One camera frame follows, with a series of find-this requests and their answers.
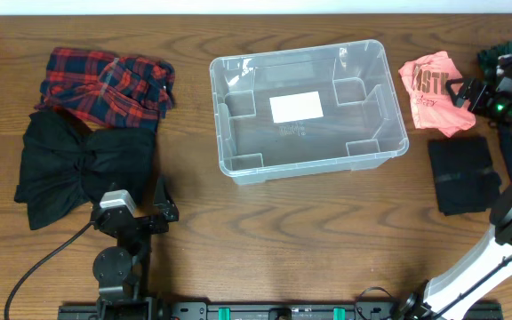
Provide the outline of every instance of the white label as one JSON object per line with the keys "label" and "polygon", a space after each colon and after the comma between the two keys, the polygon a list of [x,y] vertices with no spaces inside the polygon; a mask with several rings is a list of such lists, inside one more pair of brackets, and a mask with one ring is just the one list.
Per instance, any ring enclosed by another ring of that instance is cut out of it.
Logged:
{"label": "white label", "polygon": [[270,98],[275,124],[324,116],[319,92],[306,92]]}

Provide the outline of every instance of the folded pink t-shirt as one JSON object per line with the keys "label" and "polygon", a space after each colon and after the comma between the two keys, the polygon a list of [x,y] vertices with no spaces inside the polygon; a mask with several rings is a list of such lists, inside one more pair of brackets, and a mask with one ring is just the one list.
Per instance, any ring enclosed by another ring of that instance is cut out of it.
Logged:
{"label": "folded pink t-shirt", "polygon": [[[412,118],[416,128],[437,128],[447,137],[476,124],[468,102],[456,108],[445,90],[445,82],[461,78],[447,52],[437,52],[409,61],[398,71],[410,94]],[[460,85],[453,86],[454,91]]]}

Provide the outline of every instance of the gray storage box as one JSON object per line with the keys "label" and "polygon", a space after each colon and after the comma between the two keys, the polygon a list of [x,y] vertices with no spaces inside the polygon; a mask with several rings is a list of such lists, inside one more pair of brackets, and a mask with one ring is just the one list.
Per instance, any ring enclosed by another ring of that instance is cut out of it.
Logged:
{"label": "gray storage box", "polygon": [[215,59],[220,169],[237,184],[376,168],[408,137],[382,44]]}

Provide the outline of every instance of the wood grain surface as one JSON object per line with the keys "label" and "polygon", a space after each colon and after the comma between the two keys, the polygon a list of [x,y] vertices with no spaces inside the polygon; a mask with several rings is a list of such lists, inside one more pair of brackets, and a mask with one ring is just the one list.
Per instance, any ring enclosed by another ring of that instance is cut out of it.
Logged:
{"label": "wood grain surface", "polygon": [[[376,170],[334,172],[237,186],[218,166],[208,67],[219,56],[378,39],[389,65],[410,149]],[[176,69],[176,109],[157,135],[156,171],[170,182],[181,221],[155,236],[150,287],[211,301],[353,300],[378,285],[396,296],[438,276],[487,229],[487,213],[445,218],[436,206],[427,141],[415,130],[397,70],[446,50],[463,75],[476,53],[512,40],[512,15],[0,17],[0,319],[19,278],[89,219],[86,204],[37,231],[13,202],[21,135],[55,46],[140,53]],[[496,133],[484,121],[463,135],[487,137],[508,184]],[[92,263],[115,241],[89,230],[24,283],[12,319],[53,319],[67,302],[92,302]],[[488,298],[512,319],[512,278]]]}

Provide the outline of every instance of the plaid shirt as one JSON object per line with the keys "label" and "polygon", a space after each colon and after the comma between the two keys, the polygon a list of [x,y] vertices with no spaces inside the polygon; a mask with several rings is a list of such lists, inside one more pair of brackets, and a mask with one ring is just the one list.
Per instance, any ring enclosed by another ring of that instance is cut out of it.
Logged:
{"label": "plaid shirt", "polygon": [[153,132],[172,107],[175,74],[169,63],[112,53],[55,48],[35,108],[65,108],[107,127]]}

